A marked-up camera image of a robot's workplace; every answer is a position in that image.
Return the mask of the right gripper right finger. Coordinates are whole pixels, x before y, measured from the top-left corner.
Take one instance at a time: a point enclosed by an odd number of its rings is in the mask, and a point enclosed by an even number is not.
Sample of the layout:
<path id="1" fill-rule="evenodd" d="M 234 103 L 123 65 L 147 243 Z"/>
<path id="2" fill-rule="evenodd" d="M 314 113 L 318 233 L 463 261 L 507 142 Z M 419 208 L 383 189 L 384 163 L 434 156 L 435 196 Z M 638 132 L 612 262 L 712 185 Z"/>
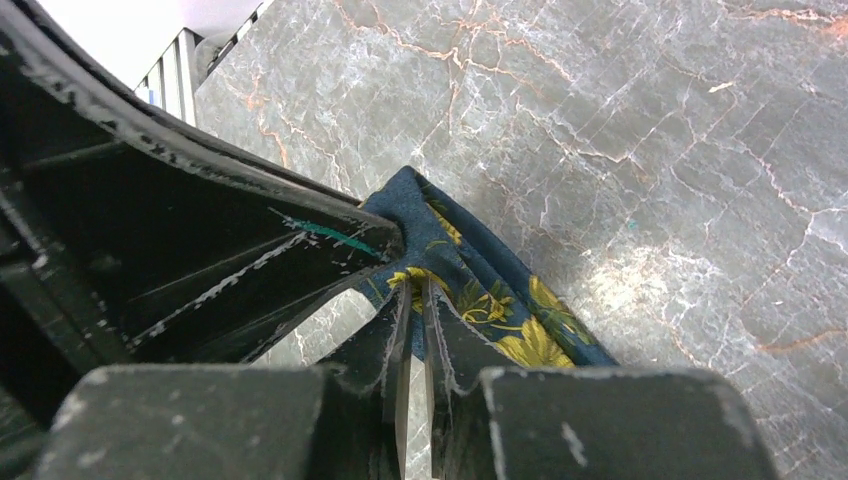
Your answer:
<path id="1" fill-rule="evenodd" d="M 490 413 L 479 374 L 515 362 L 460 318 L 437 281 L 424 283 L 422 301 L 432 474 L 494 479 Z"/>

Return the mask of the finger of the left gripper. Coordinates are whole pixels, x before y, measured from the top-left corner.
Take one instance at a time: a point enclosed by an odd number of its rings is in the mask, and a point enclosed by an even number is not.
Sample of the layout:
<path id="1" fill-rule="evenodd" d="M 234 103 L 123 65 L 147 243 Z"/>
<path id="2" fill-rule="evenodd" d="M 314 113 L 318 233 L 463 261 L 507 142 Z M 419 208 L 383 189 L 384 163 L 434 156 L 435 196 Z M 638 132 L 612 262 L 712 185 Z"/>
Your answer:
<path id="1" fill-rule="evenodd" d="M 34 1 L 1 5 L 1 392 L 41 424 L 88 371 L 256 359 L 397 259 L 354 198 L 142 102 Z"/>

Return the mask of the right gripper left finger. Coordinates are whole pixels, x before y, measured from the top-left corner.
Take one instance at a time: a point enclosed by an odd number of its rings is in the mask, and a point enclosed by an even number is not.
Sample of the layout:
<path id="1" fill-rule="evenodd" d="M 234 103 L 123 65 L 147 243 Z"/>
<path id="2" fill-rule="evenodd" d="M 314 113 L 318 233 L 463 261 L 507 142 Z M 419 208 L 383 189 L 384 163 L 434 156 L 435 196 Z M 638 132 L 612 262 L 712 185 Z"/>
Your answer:
<path id="1" fill-rule="evenodd" d="M 369 322 L 319 364 L 319 479 L 402 479 L 409 409 L 412 287 L 396 285 Z"/>

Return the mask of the navy yellow floral tie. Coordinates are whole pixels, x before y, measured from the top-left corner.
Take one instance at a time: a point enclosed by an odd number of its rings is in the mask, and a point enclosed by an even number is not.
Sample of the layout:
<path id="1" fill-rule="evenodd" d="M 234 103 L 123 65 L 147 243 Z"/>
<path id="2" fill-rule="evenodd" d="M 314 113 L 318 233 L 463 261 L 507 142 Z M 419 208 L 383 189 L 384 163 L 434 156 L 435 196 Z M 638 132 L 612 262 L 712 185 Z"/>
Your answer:
<path id="1" fill-rule="evenodd" d="M 460 320 L 524 366 L 612 366 L 616 359 L 493 232 L 410 166 L 363 209 L 395 222 L 405 253 L 357 286 L 375 307 L 399 283 L 413 285 L 413 353 L 424 356 L 423 284 L 447 295 Z"/>

